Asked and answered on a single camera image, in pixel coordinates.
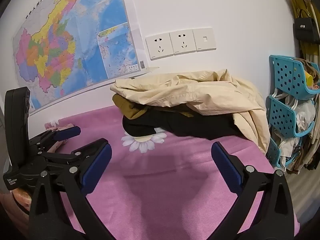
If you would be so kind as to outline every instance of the metal screw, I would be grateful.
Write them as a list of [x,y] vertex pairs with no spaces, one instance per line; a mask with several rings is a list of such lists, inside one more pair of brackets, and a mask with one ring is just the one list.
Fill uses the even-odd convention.
[[70,173],[76,173],[78,171],[78,168],[73,166],[69,169]]
[[245,168],[248,172],[254,172],[254,167],[252,167],[252,166],[246,166],[246,168]]
[[276,174],[277,174],[278,176],[280,176],[280,177],[283,176],[283,172],[282,172],[281,170],[277,170],[277,171],[276,171]]
[[45,177],[45,176],[47,176],[48,175],[48,172],[47,171],[42,171],[41,173],[40,173],[40,176],[41,177]]

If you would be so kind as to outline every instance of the beige jacket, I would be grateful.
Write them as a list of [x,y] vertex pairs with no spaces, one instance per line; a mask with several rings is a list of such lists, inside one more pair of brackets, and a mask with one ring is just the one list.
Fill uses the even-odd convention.
[[268,150],[270,133],[262,96],[253,84],[231,77],[228,70],[117,79],[110,89],[143,105],[172,107],[186,103],[203,115],[233,113],[243,135],[262,152]]

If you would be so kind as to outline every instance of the wall plate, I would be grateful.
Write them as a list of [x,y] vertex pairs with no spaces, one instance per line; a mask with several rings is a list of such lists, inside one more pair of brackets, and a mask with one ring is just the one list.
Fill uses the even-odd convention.
[[217,49],[212,28],[193,29],[197,51]]
[[146,43],[151,60],[173,55],[169,33],[146,37]]
[[196,44],[192,30],[170,32],[169,34],[174,54],[196,51]]

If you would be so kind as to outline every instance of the plastic bag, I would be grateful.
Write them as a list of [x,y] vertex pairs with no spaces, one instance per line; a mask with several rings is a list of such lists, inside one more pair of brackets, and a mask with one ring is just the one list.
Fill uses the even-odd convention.
[[313,101],[310,99],[298,104],[295,111],[297,113],[298,130],[300,132],[307,130],[316,116],[316,109]]
[[287,158],[292,157],[292,152],[295,149],[295,147],[299,144],[300,138],[295,137],[295,138],[285,139],[282,137],[281,133],[275,128],[272,129],[271,137],[275,141],[275,143],[278,145],[279,150],[281,152],[280,163],[279,163],[280,168],[276,167],[275,169],[280,169],[283,172],[286,172],[285,163],[287,161]]

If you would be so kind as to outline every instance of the white daisy print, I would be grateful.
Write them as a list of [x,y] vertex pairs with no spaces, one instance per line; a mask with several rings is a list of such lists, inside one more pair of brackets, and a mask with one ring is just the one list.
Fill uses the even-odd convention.
[[164,138],[167,137],[163,129],[155,128],[155,131],[156,134],[142,137],[133,137],[125,132],[126,136],[121,138],[121,140],[124,141],[122,145],[130,145],[130,152],[139,148],[141,153],[146,153],[148,150],[153,150],[155,148],[155,143],[163,143]]

